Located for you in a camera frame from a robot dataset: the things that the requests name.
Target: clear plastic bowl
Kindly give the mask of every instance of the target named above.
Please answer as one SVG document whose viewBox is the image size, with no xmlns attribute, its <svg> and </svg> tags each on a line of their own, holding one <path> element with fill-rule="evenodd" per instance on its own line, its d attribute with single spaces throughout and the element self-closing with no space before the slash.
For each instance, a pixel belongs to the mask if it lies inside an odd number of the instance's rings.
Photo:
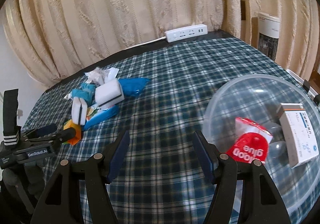
<svg viewBox="0 0 320 224">
<path fill-rule="evenodd" d="M 318 144 L 320 143 L 320 115 L 316 105 L 291 83 L 270 75 L 251 74 L 231 80 L 223 85 L 209 102 L 202 133 L 220 152 L 226 152 L 236 141 L 235 117 L 250 118 L 263 125 L 279 124 L 276 109 L 279 103 L 302 103 L 308 113 Z M 281 131 L 272 142 L 284 141 Z M 291 214 L 312 193 L 320 177 L 319 156 L 291 169 L 288 155 L 268 156 L 265 164 L 276 184 L 287 211 Z M 233 209 L 239 212 L 242 181 L 238 181 Z"/>
</svg>

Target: white heater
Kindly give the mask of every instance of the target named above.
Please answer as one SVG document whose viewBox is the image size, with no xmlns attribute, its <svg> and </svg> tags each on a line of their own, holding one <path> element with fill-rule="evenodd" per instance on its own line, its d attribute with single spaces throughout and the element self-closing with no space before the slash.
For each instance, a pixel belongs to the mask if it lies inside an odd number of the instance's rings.
<svg viewBox="0 0 320 224">
<path fill-rule="evenodd" d="M 258 50 L 274 61 L 280 34 L 280 18 L 258 13 L 258 30 Z"/>
</svg>

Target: plaid blanket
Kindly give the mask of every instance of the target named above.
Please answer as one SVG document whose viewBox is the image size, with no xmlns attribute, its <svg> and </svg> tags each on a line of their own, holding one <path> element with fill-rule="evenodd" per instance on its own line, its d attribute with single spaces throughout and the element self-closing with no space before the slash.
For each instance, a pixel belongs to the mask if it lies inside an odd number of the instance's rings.
<svg viewBox="0 0 320 224">
<path fill-rule="evenodd" d="M 130 129 L 128 153 L 109 187 L 120 223 L 202 223 L 215 187 L 204 178 L 191 140 L 193 132 L 201 129 L 212 95 L 226 82 L 246 74 L 270 74 L 299 86 L 280 66 L 236 38 L 184 42 L 111 66 L 120 69 L 119 78 L 151 81 L 139 97 L 119 103 L 117 116 L 85 131 L 76 145 L 62 145 L 57 156 L 47 158 L 43 171 L 48 181 L 62 159 L 86 160 L 113 142 L 121 130 Z M 71 118 L 72 105 L 63 96 L 85 80 L 79 77 L 44 93 L 24 130 L 50 123 L 61 130 Z M 80 193 L 84 222 L 92 223 L 82 181 Z M 317 185 L 291 214 L 293 224 L 308 214 L 319 194 Z M 232 213 L 231 223 L 236 223 L 237 215 Z"/>
</svg>

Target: blue package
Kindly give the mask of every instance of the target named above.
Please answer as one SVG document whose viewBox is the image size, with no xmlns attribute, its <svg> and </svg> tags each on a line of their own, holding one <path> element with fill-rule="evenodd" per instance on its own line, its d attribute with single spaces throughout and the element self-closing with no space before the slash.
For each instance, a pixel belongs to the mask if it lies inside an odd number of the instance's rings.
<svg viewBox="0 0 320 224">
<path fill-rule="evenodd" d="M 97 114 L 95 114 L 90 120 L 87 120 L 84 126 L 82 126 L 82 130 L 88 130 L 90 127 L 99 124 L 102 121 L 105 121 L 106 119 L 113 117 L 114 115 L 117 115 L 119 113 L 119 107 L 117 105 L 113 105 L 109 107 L 108 109 L 99 111 Z"/>
<path fill-rule="evenodd" d="M 123 94 L 127 97 L 137 97 L 143 91 L 145 85 L 150 81 L 147 78 L 119 79 Z"/>
</svg>

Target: teal cloth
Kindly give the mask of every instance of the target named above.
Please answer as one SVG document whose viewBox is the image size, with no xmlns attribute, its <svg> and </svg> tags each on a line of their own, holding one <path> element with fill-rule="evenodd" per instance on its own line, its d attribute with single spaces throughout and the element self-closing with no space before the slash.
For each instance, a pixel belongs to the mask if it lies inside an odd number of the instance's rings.
<svg viewBox="0 0 320 224">
<path fill-rule="evenodd" d="M 88 83 L 81 83 L 80 89 L 73 89 L 71 94 L 72 97 L 83 98 L 88 106 L 92 105 L 92 97 L 96 90 L 96 86 Z"/>
</svg>

